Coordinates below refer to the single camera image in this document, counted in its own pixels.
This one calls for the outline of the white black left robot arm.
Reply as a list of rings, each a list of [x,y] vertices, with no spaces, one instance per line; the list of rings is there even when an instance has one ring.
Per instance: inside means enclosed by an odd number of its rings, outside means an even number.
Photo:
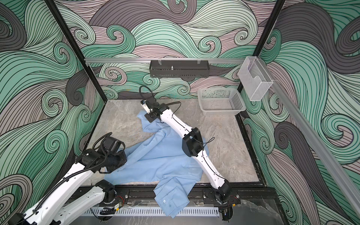
[[[69,198],[96,172],[110,174],[125,165],[127,157],[124,142],[108,133],[91,148],[83,151],[66,175],[41,200],[25,213],[16,213],[9,225],[69,225],[94,205],[112,204],[117,192],[115,186],[99,181],[90,191],[71,203]]]

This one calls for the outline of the light blue long sleeve shirt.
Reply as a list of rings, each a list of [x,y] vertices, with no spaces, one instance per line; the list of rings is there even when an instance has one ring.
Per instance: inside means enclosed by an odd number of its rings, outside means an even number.
[[[145,111],[137,117],[142,130],[153,135],[147,140],[125,149],[127,162],[121,168],[105,175],[104,179],[113,185],[132,182],[157,182],[164,184],[176,181],[181,185],[195,185],[201,180],[203,170],[182,150],[182,139],[167,124],[155,121],[149,123]],[[166,216],[175,218],[184,209],[174,210],[160,207]]]

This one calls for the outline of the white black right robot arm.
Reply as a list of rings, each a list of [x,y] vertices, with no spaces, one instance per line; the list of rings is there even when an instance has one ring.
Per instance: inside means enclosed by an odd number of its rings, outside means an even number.
[[[210,181],[216,201],[220,204],[227,203],[232,187],[229,181],[216,169],[205,150],[205,146],[213,140],[204,141],[198,128],[192,128],[184,123],[170,109],[171,105],[180,106],[181,102],[160,104],[155,98],[150,97],[141,100],[141,105],[146,111],[145,118],[148,122],[152,123],[158,119],[169,125],[182,138],[182,150],[188,157],[193,158],[200,165]]]

